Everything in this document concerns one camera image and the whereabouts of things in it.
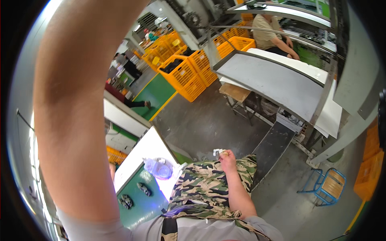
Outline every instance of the camouflage apron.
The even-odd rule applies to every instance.
[[[240,180],[251,196],[251,184],[256,170],[256,155],[236,160]],[[170,196],[164,218],[161,240],[177,240],[178,217],[235,220],[236,226],[256,234],[258,240],[267,236],[239,219],[241,211],[231,211],[228,201],[228,183],[219,161],[194,162],[186,166]]]

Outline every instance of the conveyor belt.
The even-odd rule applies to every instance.
[[[213,70],[309,122],[319,103],[322,84],[290,66],[250,53],[233,51]]]
[[[275,122],[252,154],[256,154],[257,169],[251,189],[253,190],[269,173],[288,148],[295,132]]]

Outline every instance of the finger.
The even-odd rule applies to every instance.
[[[220,153],[220,159],[224,159],[224,158],[226,158],[227,156],[228,156],[227,154]]]

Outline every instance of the clear plastic container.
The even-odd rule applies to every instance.
[[[172,176],[173,171],[166,164],[157,162],[151,158],[143,158],[143,160],[145,170],[150,172],[154,177],[161,180],[168,180]]]

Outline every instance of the sneaker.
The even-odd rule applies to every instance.
[[[123,194],[122,199],[129,206],[129,208],[134,205],[133,200],[131,200],[131,198],[127,194]]]
[[[150,103],[150,101],[145,101],[145,106],[147,106],[147,107],[149,108],[149,110],[150,110],[150,108],[151,108],[151,103]]]
[[[122,198],[118,199],[118,202],[120,205],[124,206],[127,209],[131,208],[131,206],[129,206]]]
[[[143,191],[148,197],[151,196],[151,191],[150,191],[150,189],[148,189],[148,188],[145,186],[145,184],[143,184],[143,183],[141,183],[141,182],[138,182],[138,183],[137,183],[137,187],[138,187],[141,191]]]

